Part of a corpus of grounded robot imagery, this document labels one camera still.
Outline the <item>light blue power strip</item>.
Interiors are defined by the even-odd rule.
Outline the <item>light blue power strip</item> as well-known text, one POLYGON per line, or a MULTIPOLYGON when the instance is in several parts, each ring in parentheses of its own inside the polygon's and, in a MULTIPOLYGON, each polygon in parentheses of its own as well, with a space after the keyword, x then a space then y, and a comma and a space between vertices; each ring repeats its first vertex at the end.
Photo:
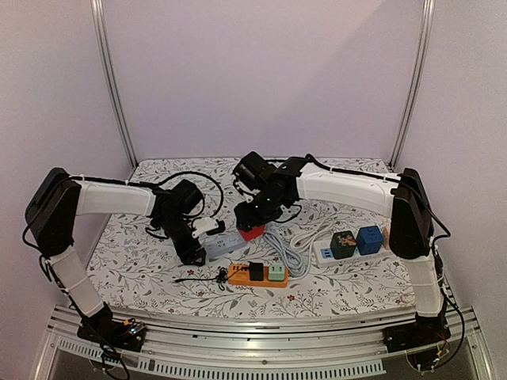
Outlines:
MULTIPOLYGON (((294 237, 286 241, 275 230, 266 230, 262 241, 274 252, 294 279, 306 276, 311 268, 311 239, 294 237)), ((218 236, 204 243, 207 260, 216 260, 228 253, 247 247, 246 240, 239 232, 218 236)))

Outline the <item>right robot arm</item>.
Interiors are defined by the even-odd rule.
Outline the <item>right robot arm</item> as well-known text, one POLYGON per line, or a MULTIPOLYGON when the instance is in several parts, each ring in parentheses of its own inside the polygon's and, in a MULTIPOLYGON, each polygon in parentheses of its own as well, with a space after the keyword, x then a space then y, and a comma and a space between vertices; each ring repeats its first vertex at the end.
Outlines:
POLYGON ((405 265, 415 294, 415 320, 383 330, 389 352, 448 340, 446 311, 452 302, 444 293, 443 262, 437 251, 440 220, 429 205, 419 173, 367 173, 319 162, 313 155, 290 157, 274 165, 252 151, 233 170, 235 181, 250 191, 250 200, 234 208, 242 232, 278 219, 284 207, 300 200, 341 203, 372 211, 391 220, 390 250, 405 265))

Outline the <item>blue cube socket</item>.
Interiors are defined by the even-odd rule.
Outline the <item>blue cube socket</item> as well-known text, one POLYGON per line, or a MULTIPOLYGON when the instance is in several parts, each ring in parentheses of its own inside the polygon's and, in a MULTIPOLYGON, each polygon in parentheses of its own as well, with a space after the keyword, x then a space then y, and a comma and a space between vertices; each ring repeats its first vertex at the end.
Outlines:
POLYGON ((356 245, 361 256, 376 254, 383 245, 383 235, 378 226, 361 227, 356 236, 356 245))

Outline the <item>green plug adapter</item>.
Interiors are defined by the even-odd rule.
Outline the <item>green plug adapter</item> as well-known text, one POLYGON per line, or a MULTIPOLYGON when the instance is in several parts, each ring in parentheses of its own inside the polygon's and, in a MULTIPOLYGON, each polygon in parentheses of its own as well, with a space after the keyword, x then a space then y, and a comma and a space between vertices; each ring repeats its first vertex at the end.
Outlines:
POLYGON ((281 283, 286 280, 286 267, 282 264, 269 266, 268 280, 281 283))

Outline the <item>black power adapter with cable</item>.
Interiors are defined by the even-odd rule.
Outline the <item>black power adapter with cable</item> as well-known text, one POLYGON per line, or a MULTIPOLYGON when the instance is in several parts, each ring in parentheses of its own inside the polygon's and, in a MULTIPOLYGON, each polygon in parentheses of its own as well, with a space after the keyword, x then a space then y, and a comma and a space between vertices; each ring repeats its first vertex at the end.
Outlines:
POLYGON ((175 279, 174 283, 188 281, 212 282, 216 283, 218 288, 223 291, 229 280, 233 279, 240 272, 247 272, 248 278, 253 281, 262 281, 264 279, 264 265, 262 263, 249 262, 248 264, 231 264, 228 268, 220 267, 218 273, 213 277, 180 278, 175 279))

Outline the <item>dark green cube socket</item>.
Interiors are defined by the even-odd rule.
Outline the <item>dark green cube socket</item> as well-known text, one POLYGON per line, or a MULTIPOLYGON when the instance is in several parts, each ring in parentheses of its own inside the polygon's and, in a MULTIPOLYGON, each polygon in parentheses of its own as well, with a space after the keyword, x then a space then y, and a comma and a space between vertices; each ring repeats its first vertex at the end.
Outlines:
POLYGON ((356 250, 356 240, 353 233, 349 230, 335 232, 330 248, 336 260, 352 257, 356 250))

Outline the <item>red cube socket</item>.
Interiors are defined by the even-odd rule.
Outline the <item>red cube socket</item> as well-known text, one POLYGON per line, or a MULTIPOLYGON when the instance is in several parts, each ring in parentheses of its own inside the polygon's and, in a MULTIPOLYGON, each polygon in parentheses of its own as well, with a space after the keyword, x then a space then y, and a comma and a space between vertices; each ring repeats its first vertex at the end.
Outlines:
POLYGON ((265 233, 265 226, 256 226, 249 231, 238 229, 238 232, 242 236, 243 240, 248 242, 261 237, 265 233))

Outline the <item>orange power strip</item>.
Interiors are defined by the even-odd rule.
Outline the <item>orange power strip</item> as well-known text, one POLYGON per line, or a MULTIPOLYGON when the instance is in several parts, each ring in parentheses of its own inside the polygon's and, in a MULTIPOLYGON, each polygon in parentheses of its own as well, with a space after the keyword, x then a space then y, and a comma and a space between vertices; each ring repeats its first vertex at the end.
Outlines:
POLYGON ((264 279, 262 281, 253 281, 248 278, 247 272, 240 272, 233 279, 229 280, 230 285, 241 287, 264 287, 264 288, 286 288, 288 285, 288 270, 286 269, 286 280, 281 283, 270 282, 268 280, 269 266, 264 265, 264 279))

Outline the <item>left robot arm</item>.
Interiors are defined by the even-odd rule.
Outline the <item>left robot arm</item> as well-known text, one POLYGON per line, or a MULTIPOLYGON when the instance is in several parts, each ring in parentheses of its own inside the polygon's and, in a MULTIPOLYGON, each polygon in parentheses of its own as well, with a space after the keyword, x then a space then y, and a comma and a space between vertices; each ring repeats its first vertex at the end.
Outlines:
POLYGON ((140 352, 146 326, 135 318, 114 321, 108 304, 94 288, 74 247, 74 221, 80 215, 126 214, 150 219, 148 233, 162 230, 173 242, 184 265, 201 266, 206 251, 199 238, 224 231, 214 215, 204 217, 193 209, 204 203, 198 187, 181 180, 165 190, 159 184, 71 176, 53 168, 25 210, 24 234, 31 234, 30 247, 40 254, 40 267, 49 280, 69 298, 82 319, 78 337, 108 348, 140 352))

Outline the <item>beige cube socket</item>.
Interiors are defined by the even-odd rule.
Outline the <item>beige cube socket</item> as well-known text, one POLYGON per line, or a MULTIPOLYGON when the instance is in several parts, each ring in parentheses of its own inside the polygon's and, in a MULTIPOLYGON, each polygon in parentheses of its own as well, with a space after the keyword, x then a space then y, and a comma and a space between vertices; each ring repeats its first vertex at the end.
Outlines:
POLYGON ((385 250, 390 250, 390 236, 391 236, 391 225, 387 224, 382 230, 383 235, 383 247, 385 250))

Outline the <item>white multicolour power strip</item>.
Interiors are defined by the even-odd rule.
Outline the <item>white multicolour power strip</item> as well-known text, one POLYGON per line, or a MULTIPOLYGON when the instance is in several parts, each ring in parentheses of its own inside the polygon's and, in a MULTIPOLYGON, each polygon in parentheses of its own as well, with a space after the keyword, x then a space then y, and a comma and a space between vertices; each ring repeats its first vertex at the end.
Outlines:
POLYGON ((359 251, 355 249, 354 253, 350 257, 335 259, 330 248, 330 243, 327 241, 315 241, 312 245, 313 257, 318 268, 327 268, 336 266, 339 264, 351 264, 366 260, 383 259, 385 257, 395 257, 395 255, 386 250, 384 247, 381 248, 377 253, 369 255, 360 255, 359 251))

